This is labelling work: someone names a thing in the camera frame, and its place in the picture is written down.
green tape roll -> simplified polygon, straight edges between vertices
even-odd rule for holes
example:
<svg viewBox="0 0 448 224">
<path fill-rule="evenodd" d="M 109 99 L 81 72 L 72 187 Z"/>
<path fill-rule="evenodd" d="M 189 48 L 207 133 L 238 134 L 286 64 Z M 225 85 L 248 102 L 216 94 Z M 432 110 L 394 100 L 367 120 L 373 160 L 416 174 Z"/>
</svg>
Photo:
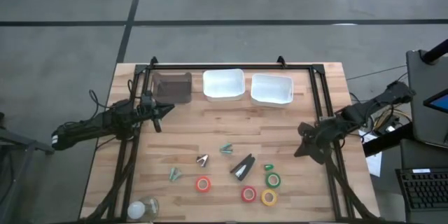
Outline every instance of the green tape roll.
<svg viewBox="0 0 448 224">
<path fill-rule="evenodd" d="M 271 181 L 270 181 L 271 177 L 276 178 L 276 183 L 271 183 Z M 278 174 L 276 174 L 275 172 L 271 172 L 266 175 L 266 186 L 268 188 L 278 188 L 280 186 L 280 183 L 281 183 L 280 176 Z"/>
</svg>

tape roll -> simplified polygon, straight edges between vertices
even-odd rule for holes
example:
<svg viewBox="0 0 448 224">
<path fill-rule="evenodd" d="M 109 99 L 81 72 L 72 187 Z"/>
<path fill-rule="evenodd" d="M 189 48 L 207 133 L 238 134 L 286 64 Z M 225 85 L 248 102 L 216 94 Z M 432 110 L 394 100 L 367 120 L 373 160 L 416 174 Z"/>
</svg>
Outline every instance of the tape roll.
<svg viewBox="0 0 448 224">
<path fill-rule="evenodd" d="M 244 202 L 253 202 L 255 198 L 257 197 L 257 191 L 255 191 L 255 188 L 252 186 L 244 186 L 243 190 L 241 191 L 241 198 Z"/>
<path fill-rule="evenodd" d="M 268 201 L 266 199 L 267 195 L 272 195 L 272 200 Z M 268 207 L 274 206 L 277 203 L 277 194 L 271 189 L 266 189 L 261 194 L 261 201 Z"/>
<path fill-rule="evenodd" d="M 200 183 L 203 182 L 203 181 L 206 182 L 206 186 L 205 187 L 200 185 Z M 210 183 L 210 179 L 209 178 L 207 178 L 205 176 L 202 176 L 202 177 L 199 177 L 197 179 L 197 181 L 196 181 L 196 190 L 198 192 L 206 193 L 206 192 L 210 191 L 210 187 L 211 187 L 211 183 Z"/>
<path fill-rule="evenodd" d="M 280 186 L 280 176 L 275 172 L 271 172 L 266 175 L 266 186 L 268 188 L 278 188 Z"/>
</svg>

keyboard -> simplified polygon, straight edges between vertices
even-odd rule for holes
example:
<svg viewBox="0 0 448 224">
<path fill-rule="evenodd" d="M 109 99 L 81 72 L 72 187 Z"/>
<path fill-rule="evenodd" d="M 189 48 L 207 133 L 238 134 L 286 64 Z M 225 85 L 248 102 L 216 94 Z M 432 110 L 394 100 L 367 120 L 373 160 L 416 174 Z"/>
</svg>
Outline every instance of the keyboard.
<svg viewBox="0 0 448 224">
<path fill-rule="evenodd" d="M 448 168 L 397 169 L 396 174 L 409 211 L 448 210 Z"/>
</svg>

white plastic bin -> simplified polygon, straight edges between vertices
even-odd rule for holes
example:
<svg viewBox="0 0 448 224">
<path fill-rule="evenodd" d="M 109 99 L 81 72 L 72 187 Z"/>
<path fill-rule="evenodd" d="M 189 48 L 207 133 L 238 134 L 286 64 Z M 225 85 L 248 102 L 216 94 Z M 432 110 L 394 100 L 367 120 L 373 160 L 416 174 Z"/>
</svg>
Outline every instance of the white plastic bin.
<svg viewBox="0 0 448 224">
<path fill-rule="evenodd" d="M 252 103 L 258 106 L 284 107 L 293 101 L 293 79 L 256 73 L 252 77 Z"/>
<path fill-rule="evenodd" d="M 236 101 L 246 91 L 241 69 L 208 70 L 204 72 L 203 81 L 204 95 L 210 102 Z"/>
</svg>

red tape roll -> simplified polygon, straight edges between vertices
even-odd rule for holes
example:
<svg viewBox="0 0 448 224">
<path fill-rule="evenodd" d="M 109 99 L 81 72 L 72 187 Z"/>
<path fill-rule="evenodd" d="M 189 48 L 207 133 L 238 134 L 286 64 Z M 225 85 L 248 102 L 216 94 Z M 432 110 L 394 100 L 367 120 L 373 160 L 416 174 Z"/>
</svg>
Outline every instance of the red tape roll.
<svg viewBox="0 0 448 224">
<path fill-rule="evenodd" d="M 252 197 L 248 198 L 246 196 L 247 191 L 252 191 Z M 257 197 L 257 191 L 255 191 L 255 188 L 253 188 L 252 186 L 244 186 L 243 190 L 241 191 L 241 198 L 243 199 L 244 202 L 252 202 L 255 200 L 256 197 Z"/>
<path fill-rule="evenodd" d="M 203 181 L 205 181 L 207 183 L 207 185 L 204 188 L 201 188 L 199 184 L 201 182 L 203 182 Z M 210 191 L 210 187 L 211 187 L 211 183 L 210 183 L 210 179 L 209 178 L 207 178 L 205 176 L 202 176 L 202 177 L 197 179 L 197 181 L 196 181 L 196 190 L 198 192 L 206 193 L 206 192 Z"/>
</svg>

